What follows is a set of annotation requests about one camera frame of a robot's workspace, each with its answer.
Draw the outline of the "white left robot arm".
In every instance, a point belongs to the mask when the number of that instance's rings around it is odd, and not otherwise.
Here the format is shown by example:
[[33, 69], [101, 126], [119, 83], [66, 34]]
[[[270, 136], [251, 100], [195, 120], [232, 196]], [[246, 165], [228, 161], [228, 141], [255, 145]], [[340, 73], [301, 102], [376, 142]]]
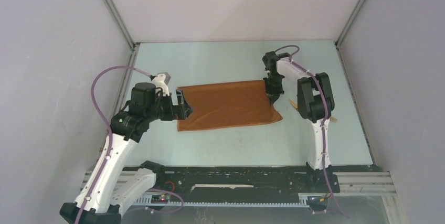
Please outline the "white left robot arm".
[[178, 104], [173, 104], [170, 78], [167, 72], [160, 72], [132, 88], [130, 99], [111, 119], [104, 149], [89, 180], [74, 202], [64, 203], [60, 209], [67, 223], [120, 223], [144, 192], [164, 188], [164, 167], [150, 161], [141, 164], [119, 189], [115, 186], [125, 162], [152, 122], [184, 120], [192, 114], [181, 89], [176, 90]]

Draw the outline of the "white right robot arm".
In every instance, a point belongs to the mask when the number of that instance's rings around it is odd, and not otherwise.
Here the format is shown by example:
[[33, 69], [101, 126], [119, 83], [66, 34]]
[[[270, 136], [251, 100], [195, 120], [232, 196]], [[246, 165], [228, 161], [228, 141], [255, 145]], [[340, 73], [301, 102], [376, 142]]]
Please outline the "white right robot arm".
[[330, 166], [327, 131], [335, 108], [330, 78], [327, 73], [311, 73], [291, 59], [289, 53], [267, 52], [262, 57], [267, 71], [264, 83], [271, 104], [284, 94], [282, 80], [287, 78], [296, 84], [296, 105], [300, 116], [310, 122], [313, 130], [313, 147], [308, 165], [312, 170]]

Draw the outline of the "orange cloth napkin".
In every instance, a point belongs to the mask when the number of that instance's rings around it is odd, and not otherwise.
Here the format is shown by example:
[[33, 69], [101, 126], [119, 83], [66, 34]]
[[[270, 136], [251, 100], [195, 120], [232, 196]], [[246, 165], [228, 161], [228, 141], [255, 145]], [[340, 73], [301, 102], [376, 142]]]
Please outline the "orange cloth napkin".
[[262, 80], [180, 87], [192, 114], [177, 123], [179, 132], [279, 122], [281, 114], [271, 105]]

